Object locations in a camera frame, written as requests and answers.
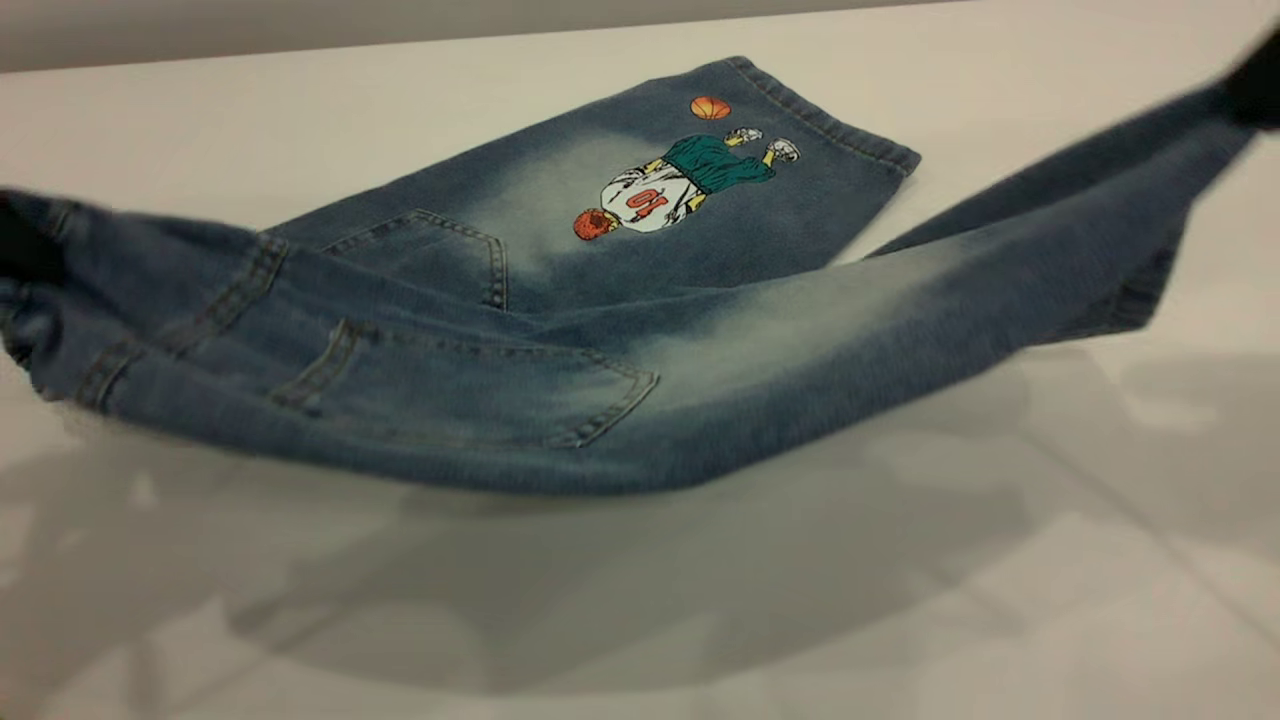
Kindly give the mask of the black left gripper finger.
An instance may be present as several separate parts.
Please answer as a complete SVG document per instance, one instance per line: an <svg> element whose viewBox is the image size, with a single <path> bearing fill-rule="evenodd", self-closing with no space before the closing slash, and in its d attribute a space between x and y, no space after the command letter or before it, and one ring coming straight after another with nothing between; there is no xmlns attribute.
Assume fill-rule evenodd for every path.
<svg viewBox="0 0 1280 720"><path fill-rule="evenodd" d="M63 283L60 245L28 222L6 195L1 200L1 277L22 283Z"/></svg>

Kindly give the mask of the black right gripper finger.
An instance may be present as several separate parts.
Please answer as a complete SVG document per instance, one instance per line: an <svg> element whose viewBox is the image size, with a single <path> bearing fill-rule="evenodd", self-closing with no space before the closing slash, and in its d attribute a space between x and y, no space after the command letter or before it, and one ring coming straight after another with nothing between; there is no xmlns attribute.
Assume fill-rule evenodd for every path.
<svg viewBox="0 0 1280 720"><path fill-rule="evenodd" d="M1279 28L1225 78L1230 113L1243 126L1279 126Z"/></svg>

